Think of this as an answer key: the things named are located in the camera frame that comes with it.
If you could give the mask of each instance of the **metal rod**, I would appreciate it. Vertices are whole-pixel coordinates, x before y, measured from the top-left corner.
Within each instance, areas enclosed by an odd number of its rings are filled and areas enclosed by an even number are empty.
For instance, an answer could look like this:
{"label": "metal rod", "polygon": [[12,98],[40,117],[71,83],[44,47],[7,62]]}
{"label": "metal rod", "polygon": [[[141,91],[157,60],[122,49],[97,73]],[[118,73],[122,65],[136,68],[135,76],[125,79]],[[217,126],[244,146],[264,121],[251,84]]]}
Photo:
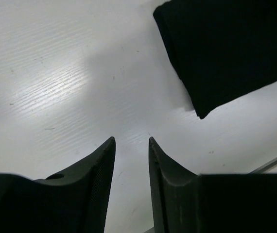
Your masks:
{"label": "metal rod", "polygon": [[263,173],[266,171],[269,171],[277,166],[277,158],[269,161],[268,163],[260,166],[259,168],[255,169],[254,171],[251,171],[250,173]]}

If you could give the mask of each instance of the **black plastic part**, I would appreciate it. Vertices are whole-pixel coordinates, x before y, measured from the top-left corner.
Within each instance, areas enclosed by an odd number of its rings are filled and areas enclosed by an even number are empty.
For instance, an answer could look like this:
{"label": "black plastic part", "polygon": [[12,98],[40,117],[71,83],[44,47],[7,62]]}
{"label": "black plastic part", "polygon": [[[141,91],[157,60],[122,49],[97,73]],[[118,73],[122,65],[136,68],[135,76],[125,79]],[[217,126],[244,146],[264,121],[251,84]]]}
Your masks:
{"label": "black plastic part", "polygon": [[195,175],[149,144],[155,233],[277,233],[277,174]]}
{"label": "black plastic part", "polygon": [[0,232],[103,233],[115,149],[110,138],[45,180],[0,174]]}

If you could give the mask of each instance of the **white wood grain surface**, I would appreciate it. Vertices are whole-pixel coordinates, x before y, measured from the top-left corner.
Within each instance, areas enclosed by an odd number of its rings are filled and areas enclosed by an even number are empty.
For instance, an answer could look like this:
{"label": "white wood grain surface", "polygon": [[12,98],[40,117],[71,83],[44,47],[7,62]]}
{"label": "white wood grain surface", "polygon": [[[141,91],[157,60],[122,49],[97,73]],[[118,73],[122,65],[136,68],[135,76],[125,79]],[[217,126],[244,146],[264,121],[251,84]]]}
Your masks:
{"label": "white wood grain surface", "polygon": [[114,136],[107,233],[153,226],[150,136],[195,173],[277,156],[277,83],[200,120],[152,18],[158,4],[0,0],[0,172],[45,178]]}

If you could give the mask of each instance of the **scratch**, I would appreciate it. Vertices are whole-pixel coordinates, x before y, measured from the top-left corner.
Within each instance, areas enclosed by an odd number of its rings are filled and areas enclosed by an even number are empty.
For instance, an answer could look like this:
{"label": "scratch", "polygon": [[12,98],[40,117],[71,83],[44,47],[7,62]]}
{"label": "scratch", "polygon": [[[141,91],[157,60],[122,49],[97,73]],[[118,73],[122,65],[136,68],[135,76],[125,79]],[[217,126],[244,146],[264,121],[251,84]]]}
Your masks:
{"label": "scratch", "polygon": [[120,70],[121,70],[123,78],[125,78],[125,75],[124,75],[124,66],[122,66],[122,68],[120,68]]}
{"label": "scratch", "polygon": [[[119,176],[123,173],[123,171],[119,174]],[[117,177],[117,179],[119,178],[119,176]]]}
{"label": "scratch", "polygon": [[132,211],[132,213],[131,213],[131,216],[135,213],[136,210],[138,210],[138,208],[139,208],[139,207],[137,206],[137,207],[135,207],[135,208],[133,209],[133,211]]}

